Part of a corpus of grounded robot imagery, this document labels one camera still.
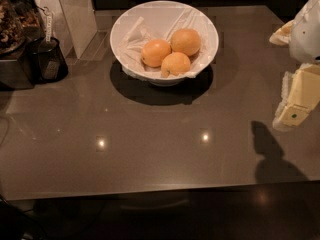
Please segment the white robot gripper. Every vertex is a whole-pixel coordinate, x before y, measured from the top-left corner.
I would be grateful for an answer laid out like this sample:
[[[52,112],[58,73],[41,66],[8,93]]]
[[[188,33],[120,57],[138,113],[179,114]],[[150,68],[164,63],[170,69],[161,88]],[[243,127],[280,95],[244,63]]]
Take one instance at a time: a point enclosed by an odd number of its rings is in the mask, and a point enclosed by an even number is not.
[[[320,66],[314,65],[320,63],[320,0],[308,0],[294,21],[277,29],[269,42],[289,44],[290,55],[304,63],[282,79],[282,100],[272,125],[286,132],[301,125],[320,103]]]

